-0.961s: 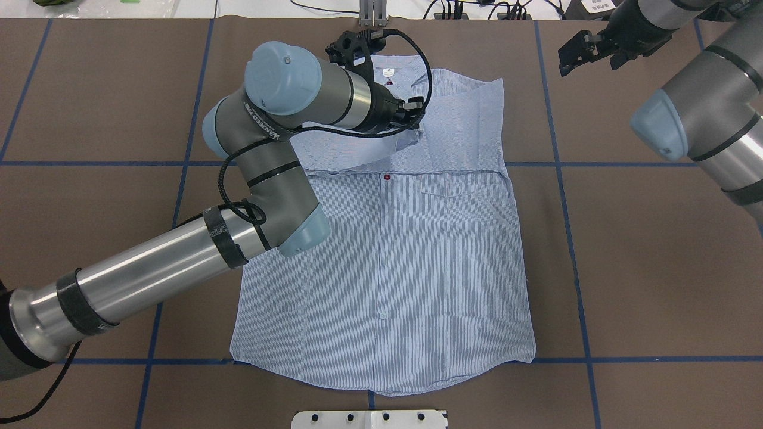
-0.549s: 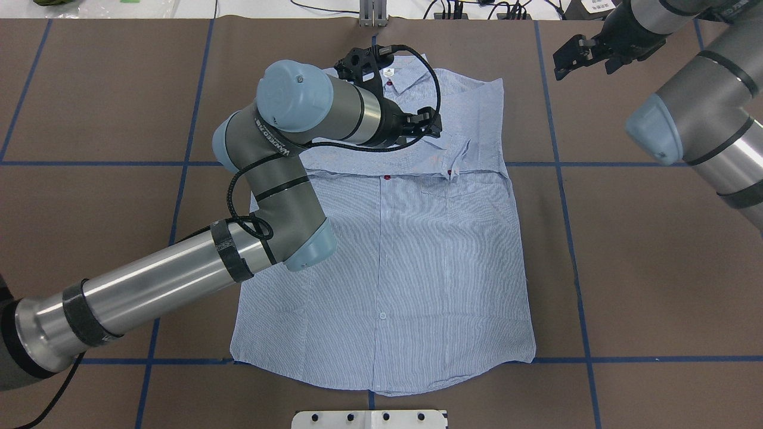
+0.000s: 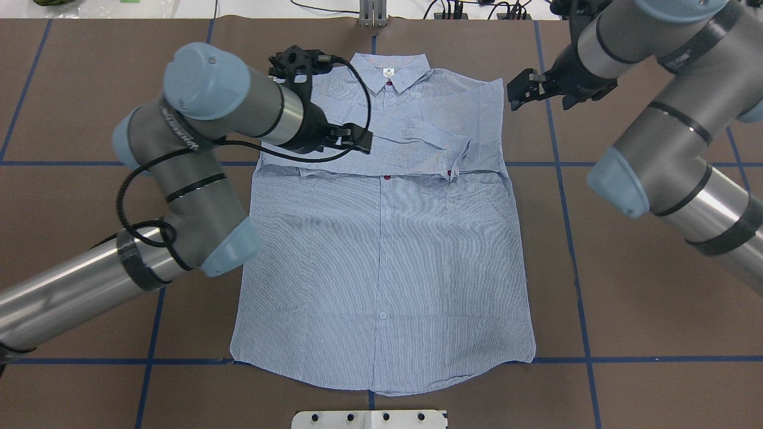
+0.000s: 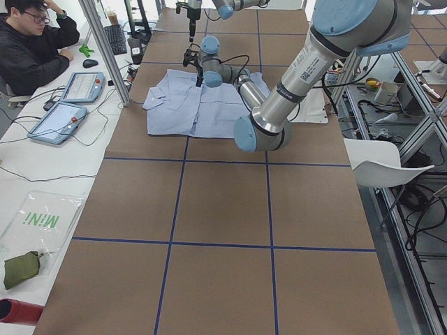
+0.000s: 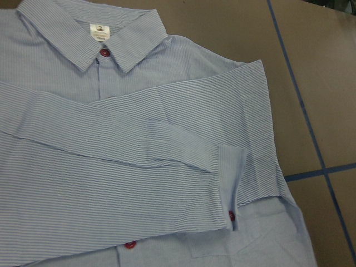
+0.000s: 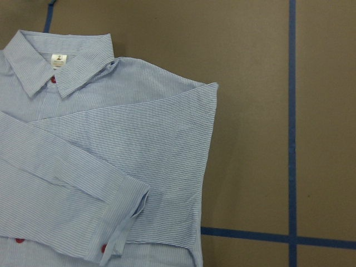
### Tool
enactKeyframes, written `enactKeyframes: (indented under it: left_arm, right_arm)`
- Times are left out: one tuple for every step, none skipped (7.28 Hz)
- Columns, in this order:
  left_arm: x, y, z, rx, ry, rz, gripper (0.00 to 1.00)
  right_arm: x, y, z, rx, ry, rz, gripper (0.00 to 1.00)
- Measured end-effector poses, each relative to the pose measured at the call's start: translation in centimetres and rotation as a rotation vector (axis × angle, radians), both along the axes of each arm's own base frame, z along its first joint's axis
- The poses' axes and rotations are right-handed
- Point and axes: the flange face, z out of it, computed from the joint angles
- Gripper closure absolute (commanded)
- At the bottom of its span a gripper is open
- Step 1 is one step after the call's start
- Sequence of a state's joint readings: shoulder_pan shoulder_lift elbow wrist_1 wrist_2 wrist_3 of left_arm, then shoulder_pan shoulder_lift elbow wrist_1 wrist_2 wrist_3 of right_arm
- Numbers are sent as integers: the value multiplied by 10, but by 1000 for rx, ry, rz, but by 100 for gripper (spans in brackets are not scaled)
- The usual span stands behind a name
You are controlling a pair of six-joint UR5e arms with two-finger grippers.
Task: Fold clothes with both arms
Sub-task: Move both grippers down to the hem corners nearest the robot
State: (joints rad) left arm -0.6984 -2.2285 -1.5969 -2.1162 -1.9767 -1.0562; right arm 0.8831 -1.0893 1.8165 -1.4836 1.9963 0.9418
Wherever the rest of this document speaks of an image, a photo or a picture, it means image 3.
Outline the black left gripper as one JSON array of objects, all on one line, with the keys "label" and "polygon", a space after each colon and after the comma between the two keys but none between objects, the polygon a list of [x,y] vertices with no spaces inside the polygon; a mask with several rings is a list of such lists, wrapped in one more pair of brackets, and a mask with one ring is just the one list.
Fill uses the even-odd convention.
[{"label": "black left gripper", "polygon": [[319,106],[303,106],[302,125],[295,134],[295,152],[321,153],[325,144],[333,143],[336,149],[371,154],[373,133],[357,124],[330,124]]}]

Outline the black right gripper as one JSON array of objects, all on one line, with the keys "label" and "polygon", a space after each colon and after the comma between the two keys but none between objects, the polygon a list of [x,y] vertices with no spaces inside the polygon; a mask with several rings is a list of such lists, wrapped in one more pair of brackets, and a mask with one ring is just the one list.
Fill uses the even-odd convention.
[{"label": "black right gripper", "polygon": [[511,111],[517,111],[530,101],[562,96],[562,108],[588,100],[599,101],[618,87],[617,79],[605,79],[586,69],[575,45],[565,47],[551,69],[540,73],[528,68],[507,84],[507,101]]}]

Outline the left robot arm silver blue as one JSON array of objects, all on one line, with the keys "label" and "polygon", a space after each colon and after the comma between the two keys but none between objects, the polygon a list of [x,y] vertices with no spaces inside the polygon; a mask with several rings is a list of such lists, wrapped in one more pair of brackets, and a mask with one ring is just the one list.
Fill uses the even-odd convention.
[{"label": "left robot arm silver blue", "polygon": [[311,101],[313,77],[338,64],[370,98],[349,60],[291,46],[269,62],[262,74],[202,42],[174,53],[161,93],[113,133],[114,151],[130,169],[115,201],[122,228],[2,292],[2,366],[186,272],[215,277],[255,256],[260,239],[215,148],[248,147],[304,163],[370,152],[370,117],[363,125],[333,125]]}]

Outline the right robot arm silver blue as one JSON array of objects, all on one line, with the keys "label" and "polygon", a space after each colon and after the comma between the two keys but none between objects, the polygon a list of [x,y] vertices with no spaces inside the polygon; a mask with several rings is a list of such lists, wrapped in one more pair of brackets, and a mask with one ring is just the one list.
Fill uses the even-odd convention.
[{"label": "right robot arm silver blue", "polygon": [[761,293],[761,200],[703,158],[733,122],[761,120],[761,18],[740,1],[613,1],[548,71],[507,85],[512,110],[561,96],[601,100],[650,57],[671,74],[588,174],[588,186],[631,218],[652,213],[690,247]]}]

